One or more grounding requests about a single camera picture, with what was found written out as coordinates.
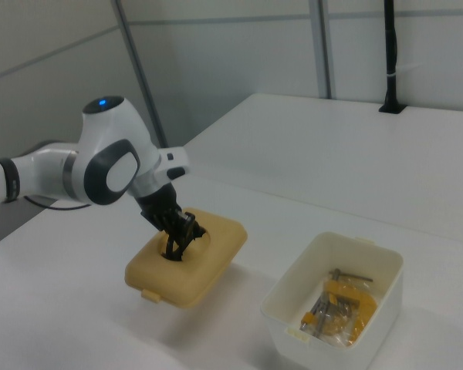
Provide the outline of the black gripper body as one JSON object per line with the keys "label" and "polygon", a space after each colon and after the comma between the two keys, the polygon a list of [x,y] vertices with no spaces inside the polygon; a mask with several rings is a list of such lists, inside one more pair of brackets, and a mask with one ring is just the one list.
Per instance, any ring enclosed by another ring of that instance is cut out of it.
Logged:
{"label": "black gripper body", "polygon": [[182,208],[177,203],[177,193],[172,183],[168,183],[155,193],[138,197],[136,202],[141,215],[159,231],[181,232],[184,226]]}

